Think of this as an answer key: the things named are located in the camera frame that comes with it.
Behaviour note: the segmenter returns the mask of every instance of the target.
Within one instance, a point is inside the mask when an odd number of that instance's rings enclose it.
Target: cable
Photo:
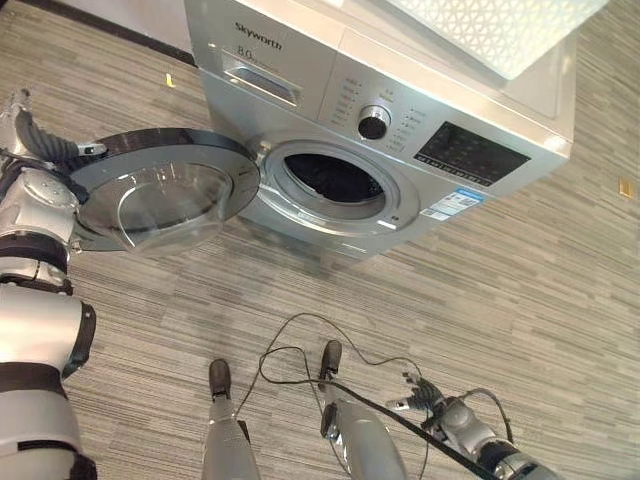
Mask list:
[[[314,317],[314,318],[316,318],[318,320],[322,320],[323,322],[325,322],[325,323],[331,325],[333,328],[335,328],[338,332],[340,332],[340,335],[342,335],[345,338],[345,340],[347,340],[349,345],[351,345],[351,347],[355,350],[355,352],[358,354],[358,356],[367,365],[371,365],[373,367],[376,367],[376,366],[379,366],[379,365],[384,365],[385,363],[389,363],[389,362],[404,361],[404,362],[407,362],[407,363],[411,364],[413,366],[413,368],[416,369],[416,372],[418,373],[418,375],[420,377],[422,377],[422,371],[420,370],[420,367],[418,367],[416,362],[414,362],[413,360],[411,360],[410,358],[407,358],[407,357],[392,357],[392,358],[387,358],[385,360],[382,360],[381,362],[372,362],[372,361],[368,360],[362,354],[362,352],[360,352],[360,349],[358,347],[356,347],[355,343],[353,343],[351,338],[349,338],[349,336],[346,333],[344,333],[344,330],[342,330],[338,325],[336,325],[334,322],[332,322],[328,318],[323,317],[322,315],[318,315],[317,313],[303,312],[303,313],[297,313],[296,315],[293,315],[292,317],[289,317],[289,319],[282,324],[282,326],[278,329],[278,331],[276,332],[274,337],[271,339],[271,341],[269,342],[269,345],[267,345],[267,348],[265,349],[265,353],[268,352],[269,350],[271,350],[271,347],[273,347],[273,345],[276,343],[276,341],[278,340],[278,338],[280,337],[280,335],[282,334],[284,329],[287,328],[287,325],[289,325],[294,320],[296,320],[296,319],[298,319],[300,317],[303,317],[303,316]],[[251,385],[249,385],[249,390],[247,390],[247,393],[244,395],[244,398],[240,402],[240,405],[238,406],[238,408],[236,408],[236,417],[238,416],[238,414],[240,413],[240,410],[242,410],[242,407],[244,406],[244,404],[246,403],[247,399],[249,398],[249,396],[253,392],[253,388],[256,385],[256,381],[258,380],[258,376],[259,375],[260,375],[260,372],[256,371],[256,374],[253,376],[253,380],[251,381]]]
[[[303,316],[310,316],[310,317],[314,317],[316,319],[322,320],[323,322],[329,324],[330,326],[332,326],[335,330],[337,330],[340,335],[342,335],[345,340],[349,343],[349,345],[351,345],[351,347],[355,350],[356,354],[360,357],[360,359],[366,363],[367,365],[371,365],[371,366],[380,366],[380,365],[384,365],[386,363],[389,362],[393,362],[393,361],[404,361],[406,363],[409,363],[410,365],[413,366],[413,368],[415,368],[416,372],[418,373],[418,375],[420,377],[422,377],[422,371],[420,370],[420,367],[418,366],[418,364],[416,362],[414,362],[412,359],[407,358],[407,357],[391,357],[391,358],[387,358],[384,359],[380,362],[372,362],[371,360],[367,359],[362,352],[360,351],[360,349],[356,346],[355,343],[353,343],[353,341],[351,340],[351,338],[349,337],[349,335],[347,335],[344,330],[342,330],[342,328],[340,328],[336,323],[332,322],[331,320],[329,320],[328,318],[316,314],[316,313],[308,313],[308,312],[302,312],[302,313],[298,313],[296,315],[293,315],[291,317],[289,317],[283,324],[282,326],[278,329],[278,331],[276,332],[276,334],[273,336],[273,338],[271,339],[271,341],[269,342],[269,345],[267,345],[267,348],[265,349],[265,352],[263,354],[262,357],[260,357],[261,359],[265,356],[268,355],[269,352],[271,351],[271,347],[273,347],[273,345],[276,343],[276,341],[278,340],[278,338],[280,337],[280,335],[282,334],[282,332],[284,331],[285,328],[287,328],[287,326],[293,322],[294,320],[303,317]],[[305,363],[305,369],[307,372],[307,377],[308,377],[308,381],[309,384],[311,385],[311,390],[313,391],[313,395],[316,399],[316,403],[318,404],[318,409],[320,411],[320,415],[322,415],[322,407],[320,406],[320,399],[318,398],[318,394],[315,390],[315,388],[313,387],[313,382],[312,377],[311,377],[311,372],[309,370],[309,365],[308,365],[308,361],[307,361],[307,355],[306,352],[300,348],[300,347],[285,347],[285,348],[289,348],[289,349],[295,349],[298,350],[302,353],[303,357],[304,357],[304,363]],[[244,398],[242,399],[242,401],[240,402],[240,405],[238,406],[238,408],[236,409],[236,413],[235,416],[236,418],[238,417],[238,414],[240,413],[240,410],[242,409],[242,407],[244,406],[244,404],[247,402],[249,396],[251,395],[251,393],[253,392],[253,389],[256,385],[256,382],[258,380],[258,376],[261,375],[261,367],[262,367],[262,363],[260,363],[260,366],[258,368],[258,370],[256,371],[255,375],[253,376],[253,380],[251,381],[251,385],[249,385],[249,389],[247,390],[247,393],[245,393]],[[342,467],[342,470],[347,474],[348,477],[351,477],[351,474],[349,473],[349,470],[347,469],[347,467],[342,463],[342,461],[340,460],[340,456],[338,455],[338,453],[336,452],[335,446],[333,444],[333,442],[329,441],[329,445],[331,446],[331,450],[333,451],[333,455],[336,457],[336,461],[338,462],[338,464],[340,465],[340,467]],[[422,466],[420,468],[420,474],[418,476],[418,480],[422,480],[422,477],[424,476],[424,472],[425,469],[427,467],[427,461],[429,459],[429,444],[426,444],[425,447],[425,455],[424,455],[424,460],[422,462]]]
[[[504,409],[502,408],[502,404],[500,403],[500,400],[498,400],[498,397],[496,397],[495,394],[489,389],[474,388],[473,390],[469,390],[468,392],[465,392],[462,395],[460,395],[458,399],[464,400],[465,398],[471,397],[473,395],[486,395],[491,400],[493,400],[493,402],[498,407],[498,410],[500,410],[500,415],[502,416],[502,421],[504,422],[504,427],[505,427],[505,430],[507,431],[507,440],[509,440],[509,443],[513,444],[513,432],[511,431],[511,421],[509,420],[509,418],[507,418],[507,414],[504,412]]]
[[[280,347],[280,348],[277,348],[277,349],[274,349],[274,350],[268,350],[267,352],[265,352],[260,357],[260,360],[258,362],[258,374],[262,378],[264,378],[267,382],[269,382],[271,384],[274,384],[274,385],[304,385],[304,384],[307,384],[307,383],[315,383],[315,384],[318,384],[318,385],[332,385],[333,387],[337,388],[338,390],[342,390],[347,395],[350,395],[351,397],[353,397],[354,399],[358,400],[359,402],[361,402],[361,403],[367,405],[368,407],[373,408],[374,410],[382,413],[383,415],[386,415],[387,417],[395,420],[396,422],[398,422],[403,427],[407,428],[411,432],[413,432],[416,435],[418,435],[420,438],[424,439],[428,444],[433,445],[438,450],[440,450],[442,453],[444,453],[445,455],[447,455],[448,457],[450,457],[451,459],[455,460],[460,465],[465,467],[467,470],[469,470],[469,471],[473,472],[474,474],[476,474],[478,477],[480,477],[482,479],[485,479],[485,480],[498,480],[497,477],[495,477],[491,472],[489,472],[489,471],[485,470],[484,468],[482,468],[481,466],[475,464],[474,462],[469,460],[464,455],[458,453],[456,450],[452,449],[451,447],[449,447],[445,443],[441,442],[437,438],[435,438],[432,435],[428,434],[427,432],[422,430],[418,425],[415,425],[414,423],[410,422],[406,418],[398,415],[396,412],[394,412],[392,410],[389,410],[388,408],[383,407],[382,405],[378,405],[377,403],[369,400],[368,398],[363,397],[362,395],[354,392],[350,388],[345,387],[344,385],[342,385],[340,383],[335,383],[335,382],[327,381],[327,380],[313,379],[313,378],[309,378],[307,380],[289,381],[289,380],[273,380],[273,379],[267,377],[265,375],[264,371],[262,370],[262,367],[263,367],[263,364],[264,364],[264,361],[266,360],[266,358],[269,355],[271,355],[271,354],[273,354],[273,353],[275,353],[277,351],[286,350],[286,349],[301,350],[300,347]]]

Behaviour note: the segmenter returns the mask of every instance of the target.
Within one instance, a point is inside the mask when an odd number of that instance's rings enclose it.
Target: robot leg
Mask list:
[[[336,380],[342,346],[327,343],[320,379]],[[321,433],[342,451],[354,480],[406,480],[407,472],[389,432],[378,417],[332,387],[324,385]]]
[[[225,360],[209,366],[213,405],[204,450],[203,480],[260,480],[244,422],[236,420],[230,397],[231,374]]]

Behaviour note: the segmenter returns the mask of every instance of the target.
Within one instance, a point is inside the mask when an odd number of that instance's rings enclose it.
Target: front-load washing machine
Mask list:
[[[568,159],[573,38],[506,81],[383,0],[185,5],[213,133],[128,132],[76,165],[81,248],[187,248],[239,214],[367,258]]]
[[[391,4],[186,0],[213,128],[261,183],[240,216],[366,258],[568,159],[575,45],[508,82]]]

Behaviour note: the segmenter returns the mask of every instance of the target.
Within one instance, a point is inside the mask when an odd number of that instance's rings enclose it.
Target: control knob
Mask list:
[[[380,140],[387,133],[389,125],[391,115],[378,105],[369,105],[360,111],[358,132],[367,140]]]

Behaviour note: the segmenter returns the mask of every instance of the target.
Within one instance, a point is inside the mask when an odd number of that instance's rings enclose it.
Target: control panel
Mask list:
[[[531,158],[508,132],[342,55],[318,120],[370,148],[479,189]]]

